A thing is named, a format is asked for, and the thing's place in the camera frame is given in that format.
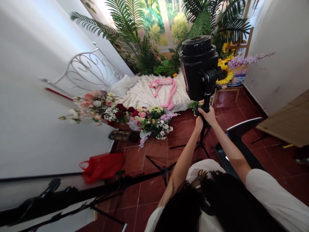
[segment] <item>black chair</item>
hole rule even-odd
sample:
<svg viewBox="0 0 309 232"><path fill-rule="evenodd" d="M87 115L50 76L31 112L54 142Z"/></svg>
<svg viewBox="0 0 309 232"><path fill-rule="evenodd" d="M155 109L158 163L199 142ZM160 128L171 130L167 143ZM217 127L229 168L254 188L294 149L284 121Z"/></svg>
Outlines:
<svg viewBox="0 0 309 232"><path fill-rule="evenodd" d="M254 154L252 154L252 152L249 150L249 148L245 145L245 143L241 139L241 137L244 134L246 134L256 124L262 121L263 118L260 117L241 122L235 126L228 128L226 130L226 135L244 155L245 159L247 160L248 164L252 169L261 169L265 171L263 165L258 161L258 159L254 156ZM225 171L233 175L234 177L240 179L235 170L233 169L231 163L226 158L225 152L221 147L220 143L217 144L216 150Z"/></svg>

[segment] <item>red stick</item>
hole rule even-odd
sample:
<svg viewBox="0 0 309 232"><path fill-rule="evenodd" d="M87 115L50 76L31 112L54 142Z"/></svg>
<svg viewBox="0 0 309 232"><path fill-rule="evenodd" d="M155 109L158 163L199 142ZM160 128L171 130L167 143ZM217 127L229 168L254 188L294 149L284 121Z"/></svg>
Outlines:
<svg viewBox="0 0 309 232"><path fill-rule="evenodd" d="M48 90L48 91L51 91L51 92L53 92L53 93L55 93L55 94L58 94L58 95L60 95L60 96L62 96L62 97L64 97L64 98L66 98L66 99L69 99L69 100L73 101L73 99L70 99L69 97L64 96L63 94L58 93L58 92L56 92L56 91L54 91L54 90L52 90L52 89L50 89L50 88L45 87L44 89L46 89L46 90Z"/></svg>

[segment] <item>white metal headboard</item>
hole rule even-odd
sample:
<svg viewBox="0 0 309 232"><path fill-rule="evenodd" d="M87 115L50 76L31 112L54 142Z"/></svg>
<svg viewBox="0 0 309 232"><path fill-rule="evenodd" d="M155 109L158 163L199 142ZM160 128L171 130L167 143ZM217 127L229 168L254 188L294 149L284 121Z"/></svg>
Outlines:
<svg viewBox="0 0 309 232"><path fill-rule="evenodd" d="M97 44L95 42L93 44L97 48L93 52L80 53L73 57L66 72L58 80L50 82L44 77L39 77L39 79L70 97L92 90L108 91L123 77Z"/></svg>

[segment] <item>white t-shirt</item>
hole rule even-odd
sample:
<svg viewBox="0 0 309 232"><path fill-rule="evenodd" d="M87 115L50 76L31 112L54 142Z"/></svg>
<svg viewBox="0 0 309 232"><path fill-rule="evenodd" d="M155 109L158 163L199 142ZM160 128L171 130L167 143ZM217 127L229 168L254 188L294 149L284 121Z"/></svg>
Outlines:
<svg viewBox="0 0 309 232"><path fill-rule="evenodd" d="M187 181L191 183L199 170L226 172L216 161L205 159L189 168ZM246 188L288 231L309 231L309 207L292 196L267 172L252 169L246 178ZM163 207L157 208L150 216L145 232L151 232L159 219ZM199 231L223 231L216 216L201 211Z"/></svg>

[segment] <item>red plastic bag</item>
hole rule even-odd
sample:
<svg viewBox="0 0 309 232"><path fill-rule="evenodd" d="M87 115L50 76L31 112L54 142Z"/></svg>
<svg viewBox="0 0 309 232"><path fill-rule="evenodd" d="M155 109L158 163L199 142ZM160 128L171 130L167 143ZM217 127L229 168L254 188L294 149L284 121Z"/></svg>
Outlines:
<svg viewBox="0 0 309 232"><path fill-rule="evenodd" d="M90 157L89 161L80 163L80 168L84 170L83 177L86 183L92 183L98 179L108 179L116 175L121 170L126 155L123 152L114 154L103 154ZM88 167L83 168L82 163L88 163Z"/></svg>

